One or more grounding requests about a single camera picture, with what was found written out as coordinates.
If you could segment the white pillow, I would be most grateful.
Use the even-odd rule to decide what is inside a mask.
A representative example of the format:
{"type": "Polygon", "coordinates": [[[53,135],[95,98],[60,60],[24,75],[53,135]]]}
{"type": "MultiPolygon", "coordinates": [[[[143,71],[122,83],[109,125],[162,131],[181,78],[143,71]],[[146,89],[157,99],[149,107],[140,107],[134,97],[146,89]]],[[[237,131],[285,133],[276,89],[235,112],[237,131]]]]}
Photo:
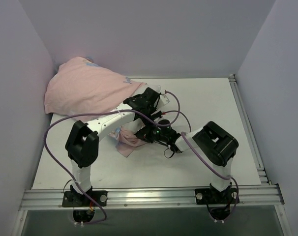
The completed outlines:
{"type": "MultiPolygon", "coordinates": [[[[143,85],[136,90],[134,95],[125,99],[123,101],[123,104],[129,105],[133,110],[137,111],[140,98],[156,101],[159,98],[159,95],[160,94],[158,87],[155,87],[155,89],[153,89],[149,85],[143,85]]],[[[122,127],[135,134],[143,127],[143,120],[144,118],[141,115],[135,114],[134,120],[128,124],[123,125],[122,127]]]]}

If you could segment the pink blue pillowcase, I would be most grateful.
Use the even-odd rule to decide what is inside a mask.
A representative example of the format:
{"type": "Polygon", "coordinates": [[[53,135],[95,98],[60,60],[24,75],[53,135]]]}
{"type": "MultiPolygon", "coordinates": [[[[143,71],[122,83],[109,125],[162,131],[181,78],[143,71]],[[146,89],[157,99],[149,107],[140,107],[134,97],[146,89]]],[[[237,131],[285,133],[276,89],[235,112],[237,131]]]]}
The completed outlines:
{"type": "Polygon", "coordinates": [[[44,96],[46,114],[82,114],[82,122],[95,119],[95,113],[110,112],[125,99],[148,88],[126,76],[103,68],[89,59],[75,57],[62,64],[50,80],[44,96]]]}

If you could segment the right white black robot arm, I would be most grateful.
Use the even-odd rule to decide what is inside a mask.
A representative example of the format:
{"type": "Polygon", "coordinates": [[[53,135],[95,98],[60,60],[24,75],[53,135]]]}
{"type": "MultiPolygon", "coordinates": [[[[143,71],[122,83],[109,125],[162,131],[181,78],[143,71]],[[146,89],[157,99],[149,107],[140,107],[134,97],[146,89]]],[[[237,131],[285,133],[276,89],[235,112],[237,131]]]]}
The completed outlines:
{"type": "Polygon", "coordinates": [[[157,126],[149,124],[136,132],[136,137],[147,143],[158,143],[173,153],[193,151],[213,173],[210,197],[216,203],[228,197],[231,166],[239,143],[235,137],[213,121],[195,131],[185,133],[174,130],[167,119],[157,126]]]}

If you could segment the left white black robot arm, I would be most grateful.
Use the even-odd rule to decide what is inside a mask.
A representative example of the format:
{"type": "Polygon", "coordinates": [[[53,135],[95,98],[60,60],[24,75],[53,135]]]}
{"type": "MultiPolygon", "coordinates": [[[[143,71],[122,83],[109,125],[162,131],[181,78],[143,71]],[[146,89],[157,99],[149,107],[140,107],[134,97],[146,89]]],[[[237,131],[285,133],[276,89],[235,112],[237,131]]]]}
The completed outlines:
{"type": "Polygon", "coordinates": [[[98,115],[86,123],[79,120],[73,124],[65,149],[75,178],[71,183],[74,202],[79,206],[86,206],[91,200],[90,170],[98,157],[99,142],[116,128],[141,118],[138,113],[153,119],[151,115],[168,103],[166,95],[146,88],[142,94],[125,99],[108,115],[98,115]]]}

